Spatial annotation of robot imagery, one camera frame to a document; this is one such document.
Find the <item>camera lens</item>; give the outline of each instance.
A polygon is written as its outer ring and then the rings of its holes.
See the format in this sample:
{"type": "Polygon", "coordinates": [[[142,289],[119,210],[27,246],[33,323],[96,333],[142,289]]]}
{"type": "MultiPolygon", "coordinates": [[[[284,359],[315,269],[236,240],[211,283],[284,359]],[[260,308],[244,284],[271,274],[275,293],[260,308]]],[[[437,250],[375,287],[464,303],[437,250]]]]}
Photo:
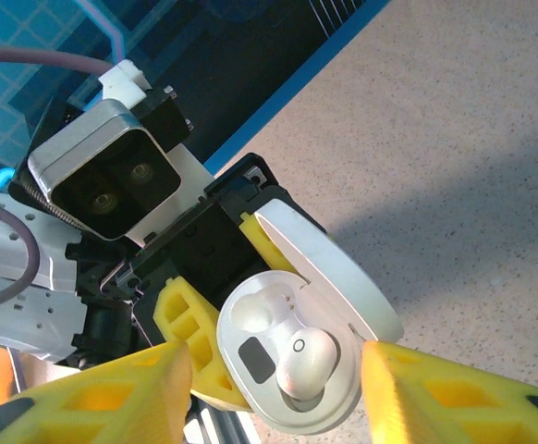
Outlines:
{"type": "Polygon", "coordinates": [[[117,202],[114,194],[105,192],[92,201],[92,211],[97,215],[106,215],[115,210],[117,202]]]}
{"type": "Polygon", "coordinates": [[[131,180],[138,185],[149,182],[153,176],[154,170],[150,164],[137,164],[131,170],[131,180]]]}

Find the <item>speckled floor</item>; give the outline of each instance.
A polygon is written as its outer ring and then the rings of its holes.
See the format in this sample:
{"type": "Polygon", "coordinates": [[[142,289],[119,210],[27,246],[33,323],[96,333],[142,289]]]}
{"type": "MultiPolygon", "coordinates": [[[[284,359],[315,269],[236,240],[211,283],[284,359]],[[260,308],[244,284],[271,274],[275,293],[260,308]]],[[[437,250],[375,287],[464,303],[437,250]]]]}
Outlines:
{"type": "MultiPolygon", "coordinates": [[[[538,1],[392,0],[246,151],[368,270],[402,343],[538,385],[538,1]]],[[[365,411],[328,434],[368,443],[365,411]]]]}

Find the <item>earbud case lid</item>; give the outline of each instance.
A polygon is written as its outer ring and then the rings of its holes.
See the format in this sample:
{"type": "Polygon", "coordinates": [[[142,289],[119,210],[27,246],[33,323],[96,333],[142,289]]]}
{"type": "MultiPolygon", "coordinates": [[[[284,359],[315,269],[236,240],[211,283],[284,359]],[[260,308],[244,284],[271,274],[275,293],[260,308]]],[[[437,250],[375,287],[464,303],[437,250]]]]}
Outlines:
{"type": "Polygon", "coordinates": [[[361,338],[396,342],[403,327],[368,275],[310,220],[273,199],[254,213],[271,242],[361,338]]]}

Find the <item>earbud charging case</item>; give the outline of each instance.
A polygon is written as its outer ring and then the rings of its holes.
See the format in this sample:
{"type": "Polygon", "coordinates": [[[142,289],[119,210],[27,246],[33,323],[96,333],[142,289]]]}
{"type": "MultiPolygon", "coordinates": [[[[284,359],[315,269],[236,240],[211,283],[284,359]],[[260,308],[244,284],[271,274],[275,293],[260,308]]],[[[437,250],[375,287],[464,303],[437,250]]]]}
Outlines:
{"type": "Polygon", "coordinates": [[[363,342],[396,342],[402,325],[364,271],[304,216],[279,200],[254,216],[298,274],[274,270],[243,281],[220,312],[219,349],[265,423],[296,435],[323,433],[344,422],[361,397],[363,342]],[[291,399],[275,379],[289,338],[303,327],[322,328],[339,351],[323,392],[306,402],[291,399]]]}

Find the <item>wireless earbud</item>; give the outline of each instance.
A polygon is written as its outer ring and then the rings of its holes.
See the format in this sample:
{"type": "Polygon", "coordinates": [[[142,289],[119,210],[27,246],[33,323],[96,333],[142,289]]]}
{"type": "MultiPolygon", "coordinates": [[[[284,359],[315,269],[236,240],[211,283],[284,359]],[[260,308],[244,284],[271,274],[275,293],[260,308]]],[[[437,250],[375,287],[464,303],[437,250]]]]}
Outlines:
{"type": "Polygon", "coordinates": [[[279,358],[277,385],[295,400],[314,399],[333,373],[337,354],[335,341],[325,331],[315,327],[298,330],[279,358]]]}

